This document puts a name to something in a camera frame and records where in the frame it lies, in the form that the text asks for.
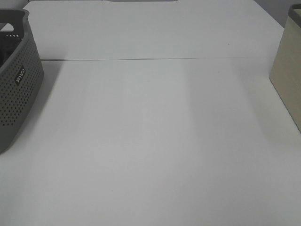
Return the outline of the grey perforated plastic basket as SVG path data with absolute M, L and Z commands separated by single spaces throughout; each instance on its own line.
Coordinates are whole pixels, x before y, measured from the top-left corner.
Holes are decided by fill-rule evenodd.
M 40 90 L 44 70 L 25 9 L 0 11 L 0 151 L 13 143 Z

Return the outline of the beige fabric bin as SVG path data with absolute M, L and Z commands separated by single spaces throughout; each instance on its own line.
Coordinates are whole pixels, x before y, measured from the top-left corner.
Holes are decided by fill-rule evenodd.
M 301 5 L 289 7 L 269 79 L 298 130 L 301 129 Z

